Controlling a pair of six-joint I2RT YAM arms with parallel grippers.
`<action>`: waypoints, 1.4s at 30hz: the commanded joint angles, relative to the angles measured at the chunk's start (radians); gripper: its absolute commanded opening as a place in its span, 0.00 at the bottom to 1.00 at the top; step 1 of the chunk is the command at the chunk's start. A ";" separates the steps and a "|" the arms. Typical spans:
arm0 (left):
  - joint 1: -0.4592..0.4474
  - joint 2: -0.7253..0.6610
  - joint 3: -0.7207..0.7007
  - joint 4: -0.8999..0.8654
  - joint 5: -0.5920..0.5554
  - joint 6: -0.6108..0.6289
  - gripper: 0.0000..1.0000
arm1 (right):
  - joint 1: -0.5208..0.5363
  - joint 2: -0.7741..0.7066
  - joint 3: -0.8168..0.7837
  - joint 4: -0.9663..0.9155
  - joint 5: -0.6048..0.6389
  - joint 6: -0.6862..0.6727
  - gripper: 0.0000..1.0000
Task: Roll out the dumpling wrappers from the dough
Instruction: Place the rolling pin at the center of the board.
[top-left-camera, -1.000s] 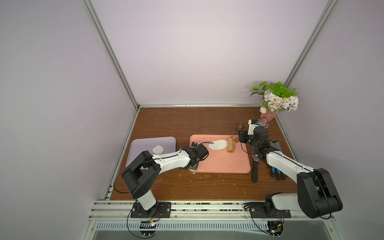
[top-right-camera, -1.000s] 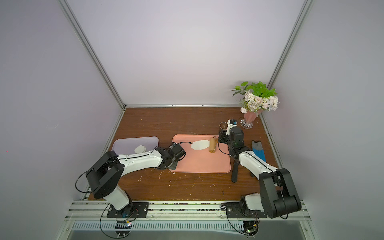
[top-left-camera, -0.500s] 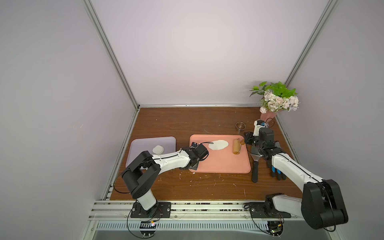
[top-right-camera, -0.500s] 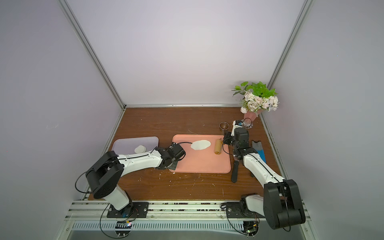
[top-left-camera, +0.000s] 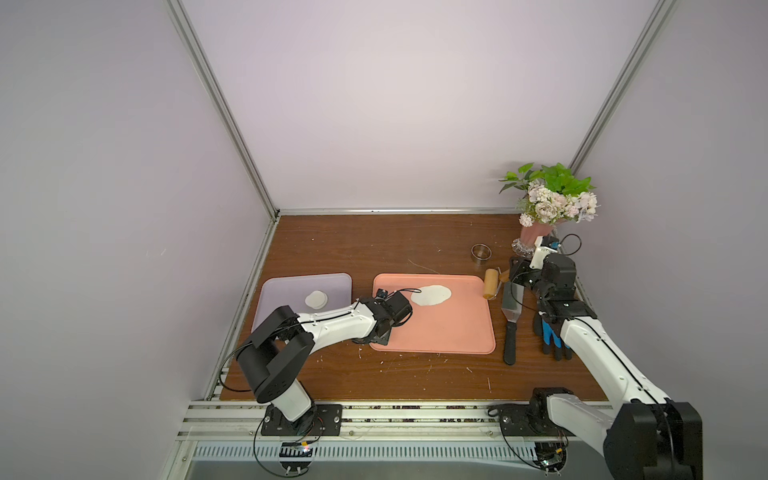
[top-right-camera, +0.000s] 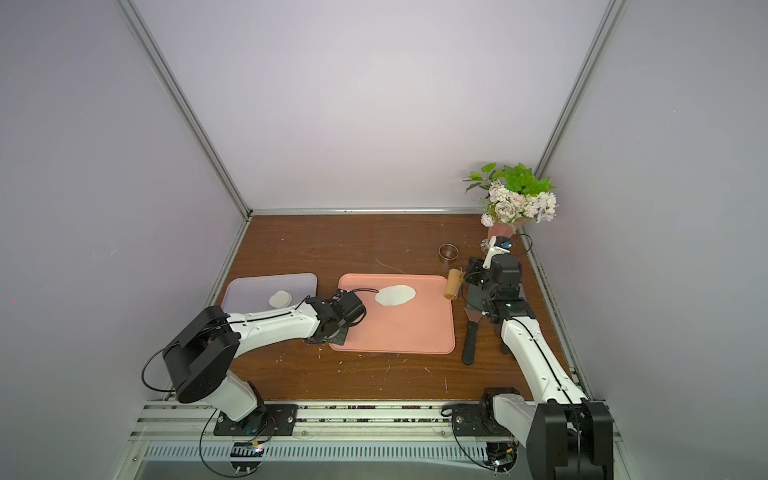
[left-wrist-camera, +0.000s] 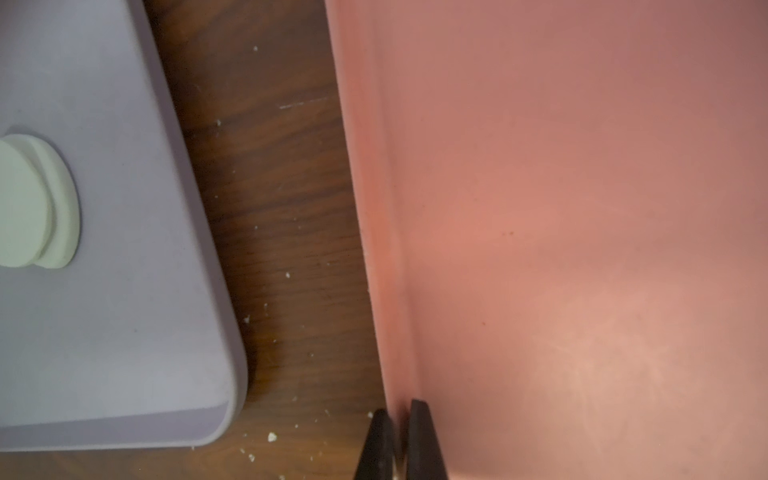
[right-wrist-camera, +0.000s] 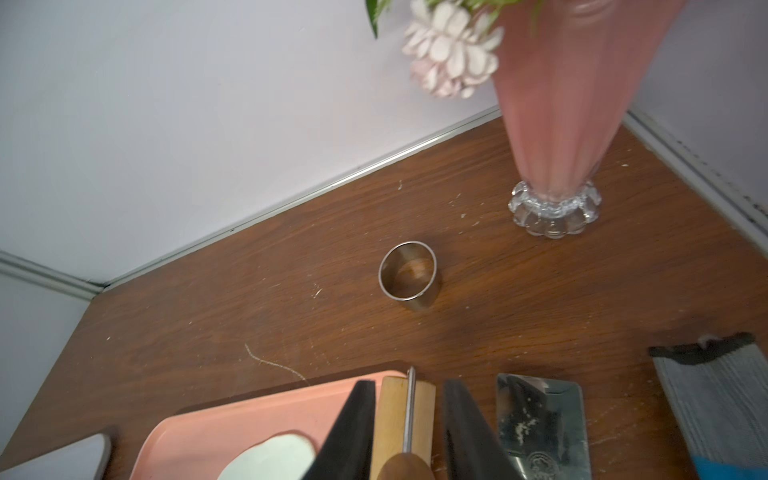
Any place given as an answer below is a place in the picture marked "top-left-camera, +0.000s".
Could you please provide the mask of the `small dough piece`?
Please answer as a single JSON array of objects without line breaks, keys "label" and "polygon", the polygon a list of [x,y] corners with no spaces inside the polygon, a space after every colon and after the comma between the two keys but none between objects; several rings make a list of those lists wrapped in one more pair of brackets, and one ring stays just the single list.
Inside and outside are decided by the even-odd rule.
[{"label": "small dough piece", "polygon": [[411,301],[418,306],[431,307],[448,301],[452,296],[450,288],[444,285],[429,285],[418,288],[411,295]]}]

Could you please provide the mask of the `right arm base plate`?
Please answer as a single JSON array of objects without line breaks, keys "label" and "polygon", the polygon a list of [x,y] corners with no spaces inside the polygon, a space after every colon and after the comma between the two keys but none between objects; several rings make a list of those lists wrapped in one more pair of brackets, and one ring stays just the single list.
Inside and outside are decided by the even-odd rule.
[{"label": "right arm base plate", "polygon": [[508,403],[489,407],[487,414],[498,421],[507,436],[574,437],[572,432],[556,425],[544,407]]}]

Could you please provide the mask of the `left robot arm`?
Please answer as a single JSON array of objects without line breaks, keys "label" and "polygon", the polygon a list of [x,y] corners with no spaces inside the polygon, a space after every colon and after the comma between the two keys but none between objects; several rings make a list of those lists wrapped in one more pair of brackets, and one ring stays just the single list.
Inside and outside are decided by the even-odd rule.
[{"label": "left robot arm", "polygon": [[413,307],[400,291],[380,290],[374,297],[319,313],[280,306],[236,349],[234,359],[255,400],[297,423],[315,407],[298,380],[311,354],[345,341],[386,345],[392,330],[412,315]]}]

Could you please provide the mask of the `wooden rolling pin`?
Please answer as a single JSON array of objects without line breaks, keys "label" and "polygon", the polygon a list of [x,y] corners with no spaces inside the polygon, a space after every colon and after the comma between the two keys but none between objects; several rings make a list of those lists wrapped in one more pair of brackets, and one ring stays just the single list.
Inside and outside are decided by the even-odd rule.
[{"label": "wooden rolling pin", "polygon": [[501,287],[510,279],[510,270],[487,269],[484,274],[483,297],[486,300],[495,298]]}]

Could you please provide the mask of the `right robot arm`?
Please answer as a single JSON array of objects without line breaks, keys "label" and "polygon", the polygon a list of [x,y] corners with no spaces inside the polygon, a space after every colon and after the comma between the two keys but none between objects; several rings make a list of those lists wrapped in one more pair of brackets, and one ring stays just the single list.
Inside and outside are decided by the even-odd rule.
[{"label": "right robot arm", "polygon": [[688,402],[673,400],[610,338],[576,293],[574,261],[548,247],[509,261],[509,293],[536,299],[533,328],[542,351],[556,360],[577,356],[610,402],[604,414],[567,388],[539,388],[534,416],[567,431],[599,453],[615,479],[701,479],[703,422]]}]

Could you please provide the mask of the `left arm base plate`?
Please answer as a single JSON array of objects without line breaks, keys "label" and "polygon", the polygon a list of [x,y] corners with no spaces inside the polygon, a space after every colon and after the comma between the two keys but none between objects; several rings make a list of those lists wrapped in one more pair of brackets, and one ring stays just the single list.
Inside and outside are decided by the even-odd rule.
[{"label": "left arm base plate", "polygon": [[270,405],[266,409],[259,433],[268,437],[335,437],[340,435],[342,415],[341,404],[321,403],[313,405],[297,420],[291,421],[276,406]]}]

